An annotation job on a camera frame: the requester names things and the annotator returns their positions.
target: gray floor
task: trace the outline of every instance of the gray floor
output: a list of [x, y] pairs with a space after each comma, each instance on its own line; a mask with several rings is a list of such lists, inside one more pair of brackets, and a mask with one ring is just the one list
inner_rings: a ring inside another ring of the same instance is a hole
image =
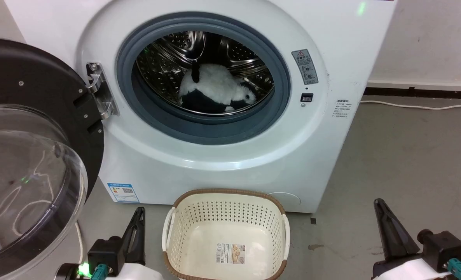
[[[461, 100], [379, 98], [412, 105], [448, 106]], [[290, 214], [291, 251], [281, 279], [371, 277], [382, 260], [372, 202], [382, 197], [410, 234], [429, 228], [461, 239], [461, 108], [417, 110], [363, 104], [357, 111], [334, 173], [314, 215]], [[99, 183], [80, 218], [85, 246], [122, 235], [138, 205], [114, 203]], [[176, 278], [161, 257], [161, 229], [169, 206], [147, 209], [147, 266]], [[53, 279], [58, 266], [77, 262], [73, 231], [27, 275]]]

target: laundry basket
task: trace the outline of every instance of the laundry basket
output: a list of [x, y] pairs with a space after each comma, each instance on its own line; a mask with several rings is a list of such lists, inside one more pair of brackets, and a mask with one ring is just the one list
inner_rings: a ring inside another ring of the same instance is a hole
[[289, 222], [270, 195], [234, 189], [185, 193], [167, 214], [161, 246], [187, 280], [274, 280], [286, 267]]

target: white cable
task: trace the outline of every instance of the white cable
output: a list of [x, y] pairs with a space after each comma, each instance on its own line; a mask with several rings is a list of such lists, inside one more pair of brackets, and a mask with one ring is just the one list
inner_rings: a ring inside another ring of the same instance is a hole
[[75, 222], [75, 227], [77, 229], [78, 244], [80, 246], [80, 258], [78, 260], [78, 263], [82, 264], [82, 261], [84, 260], [84, 243], [82, 241], [82, 233], [80, 232], [80, 227], [78, 226], [78, 222]]
[[389, 105], [389, 106], [395, 106], [395, 107], [401, 107], [401, 108], [416, 108], [416, 109], [425, 109], [425, 110], [447, 110], [447, 109], [460, 108], [461, 107], [461, 104], [447, 106], [447, 107], [425, 107], [425, 106], [416, 106], [416, 105], [394, 104], [394, 103], [389, 103], [389, 102], [384, 102], [384, 101], [377, 101], [377, 100], [362, 100], [362, 101], [360, 101], [360, 103], [377, 103], [377, 104]]
[[51, 201], [52, 201], [52, 200], [54, 200], [54, 192], [52, 191], [51, 179], [49, 179], [49, 175], [47, 173], [41, 174], [41, 173], [37, 172], [37, 168], [39, 168], [42, 161], [44, 161], [44, 158], [45, 158], [45, 150], [42, 151], [42, 158], [40, 159], [39, 163], [37, 163], [37, 166], [33, 170], [33, 175], [38, 175], [39, 177], [40, 176], [46, 176], [47, 177], [47, 185], [49, 186], [49, 191], [51, 192]]
[[19, 194], [19, 191], [21, 190], [21, 186], [17, 187], [16, 189], [12, 190], [11, 193], [9, 193], [4, 199], [3, 199], [3, 202], [1, 202], [0, 204], [0, 209], [1, 207], [3, 206], [3, 204], [6, 202], [6, 200], [8, 199], [8, 197], [10, 197], [10, 195], [12, 193], [14, 193], [15, 191], [17, 191], [17, 193], [14, 195], [13, 199], [8, 203], [8, 205], [6, 206], [6, 208], [2, 211], [2, 213], [0, 214], [0, 217], [6, 213], [6, 211], [8, 211], [9, 207], [11, 206], [12, 202], [14, 202], [14, 199], [16, 199], [16, 197], [18, 196]]
[[16, 229], [16, 221], [18, 220], [19, 215], [21, 215], [21, 213], [22, 213], [28, 206], [33, 205], [33, 204], [36, 204], [36, 203], [40, 203], [40, 202], [46, 202], [46, 203], [49, 203], [49, 204], [52, 203], [52, 202], [49, 201], [49, 200], [42, 199], [42, 200], [36, 200], [36, 201], [30, 202], [29, 204], [25, 205], [25, 206], [18, 212], [18, 215], [16, 215], [16, 218], [14, 218], [13, 227], [12, 227], [12, 230], [13, 230], [14, 234], [16, 234], [17, 236], [22, 236], [22, 235], [23, 235], [22, 233], [18, 232], [18, 230]]

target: baseboard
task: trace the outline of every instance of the baseboard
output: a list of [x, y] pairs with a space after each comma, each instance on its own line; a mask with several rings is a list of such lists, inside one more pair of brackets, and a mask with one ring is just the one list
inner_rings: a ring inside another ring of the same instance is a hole
[[407, 87], [407, 88], [366, 87], [364, 95], [461, 99], [461, 91], [416, 89], [415, 87]]
[[439, 91], [461, 91], [461, 82], [436, 83], [436, 82], [415, 82], [415, 81], [388, 81], [369, 80], [369, 88], [408, 89], [414, 87], [416, 90], [439, 90]]

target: gray rubber seal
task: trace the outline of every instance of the gray rubber seal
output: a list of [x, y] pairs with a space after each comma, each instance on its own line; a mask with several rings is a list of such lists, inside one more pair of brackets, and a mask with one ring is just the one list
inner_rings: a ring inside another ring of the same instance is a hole
[[[272, 74], [275, 92], [250, 110], [227, 117], [196, 115], [163, 101], [142, 80], [136, 58], [156, 39], [187, 30], [224, 35], [257, 53]], [[203, 145], [232, 144], [262, 133], [284, 112], [291, 88], [282, 56], [263, 35], [231, 18], [202, 12], [169, 14], [140, 26], [120, 48], [117, 79], [127, 102], [146, 123], [174, 138]]]

